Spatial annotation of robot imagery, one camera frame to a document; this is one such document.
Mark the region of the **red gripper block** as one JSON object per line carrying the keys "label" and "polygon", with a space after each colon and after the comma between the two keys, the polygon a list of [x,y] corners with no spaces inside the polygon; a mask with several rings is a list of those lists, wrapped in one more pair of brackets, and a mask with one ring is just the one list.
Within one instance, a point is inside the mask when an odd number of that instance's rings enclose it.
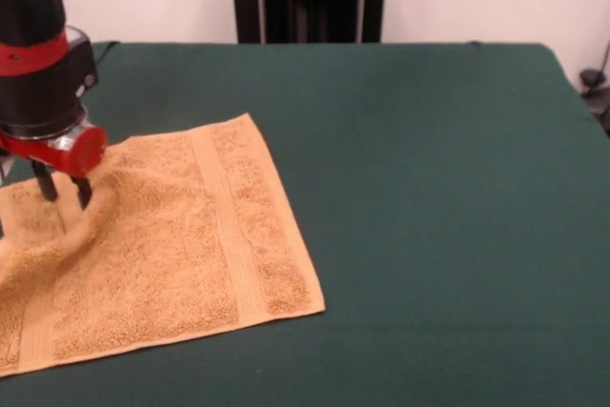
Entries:
{"label": "red gripper block", "polygon": [[97,167],[107,148],[106,132],[91,123],[87,115],[68,131],[49,138],[16,138],[1,132],[1,175],[7,176],[16,158],[31,161],[31,168],[43,197],[58,197],[48,167],[71,176],[77,188],[82,210],[92,198],[92,186],[86,176]]}

